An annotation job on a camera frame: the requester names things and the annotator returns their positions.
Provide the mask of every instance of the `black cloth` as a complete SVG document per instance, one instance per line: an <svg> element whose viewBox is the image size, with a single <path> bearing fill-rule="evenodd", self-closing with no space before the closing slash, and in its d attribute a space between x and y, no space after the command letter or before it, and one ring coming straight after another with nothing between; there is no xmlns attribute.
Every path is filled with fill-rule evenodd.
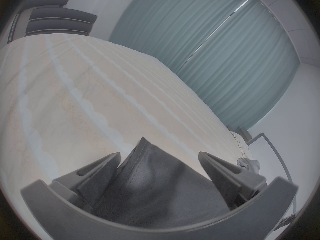
<svg viewBox="0 0 320 240"><path fill-rule="evenodd" d="M229 211L212 181L142 138L91 213L125 225L162 229Z"/></svg>

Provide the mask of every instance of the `curtain fold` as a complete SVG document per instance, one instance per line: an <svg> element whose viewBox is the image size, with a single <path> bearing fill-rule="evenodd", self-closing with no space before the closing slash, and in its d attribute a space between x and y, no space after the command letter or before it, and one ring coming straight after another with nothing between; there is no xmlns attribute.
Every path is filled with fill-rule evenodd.
<svg viewBox="0 0 320 240"><path fill-rule="evenodd" d="M232 14L245 1L133 0L109 41L154 56L223 124L248 129L282 97L300 62L260 1Z"/></svg>

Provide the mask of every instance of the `curtain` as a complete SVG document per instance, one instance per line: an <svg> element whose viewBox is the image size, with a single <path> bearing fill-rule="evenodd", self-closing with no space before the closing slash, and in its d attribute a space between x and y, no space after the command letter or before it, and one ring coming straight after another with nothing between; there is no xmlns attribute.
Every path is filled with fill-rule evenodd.
<svg viewBox="0 0 320 240"><path fill-rule="evenodd" d="M282 97L299 59L260 1L233 13L245 1L133 0L109 41L156 57L226 126L248 129Z"/></svg>

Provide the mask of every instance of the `beige bedding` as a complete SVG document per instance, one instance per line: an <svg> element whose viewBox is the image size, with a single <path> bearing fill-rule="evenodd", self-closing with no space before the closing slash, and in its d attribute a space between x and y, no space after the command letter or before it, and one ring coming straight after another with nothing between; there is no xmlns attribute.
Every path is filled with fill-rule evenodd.
<svg viewBox="0 0 320 240"><path fill-rule="evenodd" d="M237 164L233 135L157 59L73 34L34 35L0 51L0 185L43 239L20 189L47 184L143 136L207 177L199 151Z"/></svg>

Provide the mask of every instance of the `bed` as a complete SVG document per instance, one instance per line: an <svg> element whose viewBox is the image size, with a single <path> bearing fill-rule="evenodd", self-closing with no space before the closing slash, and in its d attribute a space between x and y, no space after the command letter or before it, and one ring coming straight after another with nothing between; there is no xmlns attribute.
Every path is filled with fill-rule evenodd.
<svg viewBox="0 0 320 240"><path fill-rule="evenodd" d="M197 157L234 165L241 150L210 108L156 58L100 39L41 34L0 51L0 186L20 218L50 239L20 190L120 152L141 137L208 178Z"/></svg>

